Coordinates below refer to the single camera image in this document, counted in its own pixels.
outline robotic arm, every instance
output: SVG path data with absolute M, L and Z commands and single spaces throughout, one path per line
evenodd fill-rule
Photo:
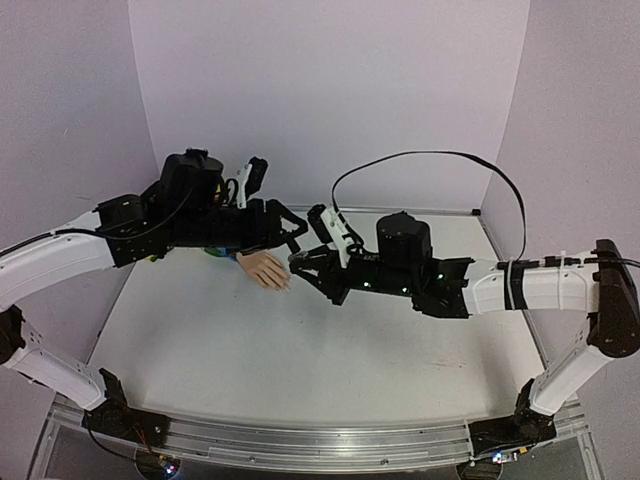
M 567 349 L 521 390 L 515 413 L 470 425 L 475 456 L 553 439 L 553 416 L 600 368 L 640 349 L 634 282 L 611 240 L 568 257 L 495 262 L 433 257 L 429 225 L 406 213 L 377 223 L 379 252 L 364 249 L 339 212 L 316 205 L 308 220 L 323 245 L 290 257 L 291 272 L 342 305 L 350 290 L 411 298 L 438 319 L 525 309 L 579 310 L 586 321 Z
M 16 304 L 73 276 L 151 255 L 161 258 L 173 247 L 250 253 L 287 244 L 299 250 L 296 238 L 307 231 L 306 222 L 277 200 L 249 200 L 266 169 L 265 160 L 253 158 L 237 178 L 225 181 L 222 163 L 206 151 L 174 154 L 166 159 L 160 180 L 141 196 L 101 203 L 59 229 L 0 252 L 0 364 L 90 411 L 95 431 L 128 438 L 130 428 L 122 430 L 123 425 L 155 422 L 145 434 L 150 444 L 159 444 L 162 435 L 155 427 L 164 417 L 129 409 L 115 375 L 49 345 Z M 283 219 L 296 229 L 285 231 Z

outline mannequin hand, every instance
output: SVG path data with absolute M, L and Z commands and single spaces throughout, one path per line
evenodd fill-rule
M 236 255 L 242 269 L 262 288 L 288 290 L 289 274 L 276 257 L 266 251 Z

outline metal frame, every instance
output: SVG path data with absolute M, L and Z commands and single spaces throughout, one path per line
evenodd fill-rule
M 343 208 L 342 211 L 392 213 L 397 209 Z M 471 216 L 469 212 L 407 211 Z M 491 233 L 482 218 L 478 217 L 478 220 L 500 257 Z M 548 364 L 531 317 L 528 312 L 524 315 L 540 358 Z M 82 415 L 77 406 L 61 396 L 56 397 L 34 455 L 29 479 L 43 478 L 61 427 L 83 430 Z M 184 415 L 170 417 L 166 446 L 157 449 L 159 453 L 221 466 L 300 473 L 376 473 L 455 465 L 473 456 L 466 421 L 336 428 L 219 422 Z M 558 437 L 549 443 L 577 438 L 589 480 L 604 478 L 578 400 L 567 402 L 555 419 Z M 124 440 L 103 438 L 137 446 Z

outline white table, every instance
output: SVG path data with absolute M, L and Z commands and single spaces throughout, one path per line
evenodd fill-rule
M 348 215 L 376 250 L 379 217 Z M 418 218 L 436 257 L 496 258 L 477 218 Z M 300 243 L 319 244 L 313 233 Z M 299 278 L 290 292 L 264 291 L 234 262 L 196 249 L 135 266 L 91 363 L 118 375 L 137 407 L 341 426 L 510 414 L 542 371 L 520 313 L 435 320 L 409 299 L 355 291 L 335 307 Z

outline white wall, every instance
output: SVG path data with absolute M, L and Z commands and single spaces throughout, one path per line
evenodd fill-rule
M 327 200 L 349 167 L 403 149 L 495 161 L 528 0 L 132 0 L 156 158 L 208 148 L 271 161 L 264 196 Z M 489 174 L 458 158 L 399 160 L 342 188 L 343 204 L 471 209 Z
M 129 32 L 126 0 L 0 0 L 0 250 L 157 178 Z M 86 359 L 125 273 L 74 278 L 19 306 Z M 3 480 L 25 478 L 52 398 L 0 367 Z
M 529 255 L 582 251 L 612 238 L 625 256 L 640 258 L 639 92 L 637 0 L 532 2 L 498 159 L 525 197 Z M 498 178 L 483 214 L 505 253 L 515 255 L 520 219 Z M 535 312 L 534 320 L 553 357 L 582 316 Z M 610 363 L 580 399 L 607 479 L 640 478 L 640 354 Z

